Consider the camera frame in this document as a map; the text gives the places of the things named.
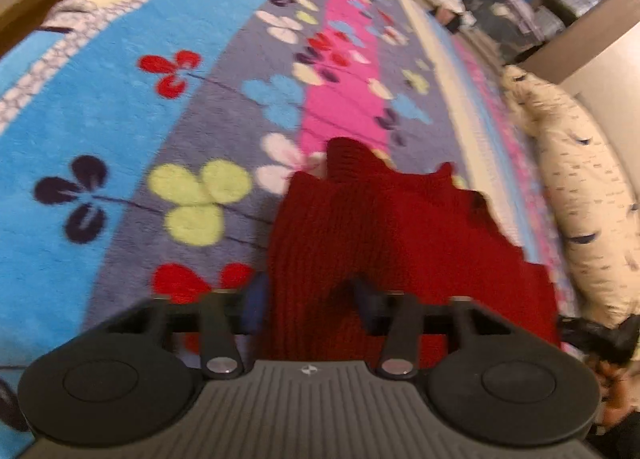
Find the cream patterned pillow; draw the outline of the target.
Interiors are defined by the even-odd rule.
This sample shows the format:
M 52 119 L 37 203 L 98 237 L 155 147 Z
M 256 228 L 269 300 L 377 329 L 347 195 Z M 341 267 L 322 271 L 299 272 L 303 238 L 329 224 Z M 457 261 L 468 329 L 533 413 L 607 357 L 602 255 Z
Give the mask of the cream patterned pillow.
M 503 68 L 512 122 L 535 142 L 542 184 L 584 315 L 612 327 L 639 312 L 639 202 L 603 131 L 562 88 Z

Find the grey patterned storage bag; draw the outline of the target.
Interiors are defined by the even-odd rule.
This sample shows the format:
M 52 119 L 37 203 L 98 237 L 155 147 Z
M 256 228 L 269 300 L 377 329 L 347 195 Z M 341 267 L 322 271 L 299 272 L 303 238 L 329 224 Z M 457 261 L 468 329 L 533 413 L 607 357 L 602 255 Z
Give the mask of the grey patterned storage bag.
M 558 34 L 565 25 L 545 6 L 533 8 L 526 0 L 463 0 L 475 18 L 475 27 L 497 45 L 507 64 L 521 63 Z

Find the colourful floral bed blanket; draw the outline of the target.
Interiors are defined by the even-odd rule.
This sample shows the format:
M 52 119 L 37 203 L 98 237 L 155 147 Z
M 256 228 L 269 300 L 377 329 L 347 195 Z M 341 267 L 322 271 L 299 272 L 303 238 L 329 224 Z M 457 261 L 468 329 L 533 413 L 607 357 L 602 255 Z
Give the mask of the colourful floral bed blanket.
M 450 162 L 577 311 L 494 74 L 415 0 L 66 0 L 1 60 L 1 453 L 17 382 L 152 294 L 262 266 L 290 176 L 330 138 L 400 171 Z

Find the red knitted cardigan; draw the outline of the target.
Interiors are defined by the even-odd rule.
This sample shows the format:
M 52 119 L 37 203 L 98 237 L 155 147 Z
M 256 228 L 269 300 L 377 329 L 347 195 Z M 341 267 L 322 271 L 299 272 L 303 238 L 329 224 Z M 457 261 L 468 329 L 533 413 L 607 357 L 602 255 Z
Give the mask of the red knitted cardigan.
M 383 341 L 363 326 L 347 287 L 354 278 L 425 304 L 472 297 L 537 337 L 560 341 L 548 271 L 502 234 L 481 193 L 454 186 L 450 164 L 400 173 L 350 138 L 329 142 L 324 178 L 292 176 L 267 268 L 261 359 L 376 363 Z

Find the white clutter on sill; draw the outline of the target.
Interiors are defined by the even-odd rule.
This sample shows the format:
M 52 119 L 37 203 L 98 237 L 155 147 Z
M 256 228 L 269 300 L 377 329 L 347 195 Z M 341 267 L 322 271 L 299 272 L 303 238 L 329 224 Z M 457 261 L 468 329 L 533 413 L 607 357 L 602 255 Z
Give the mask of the white clutter on sill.
M 462 0 L 432 0 L 432 15 L 449 32 L 455 34 L 461 27 L 471 28 L 476 18 Z

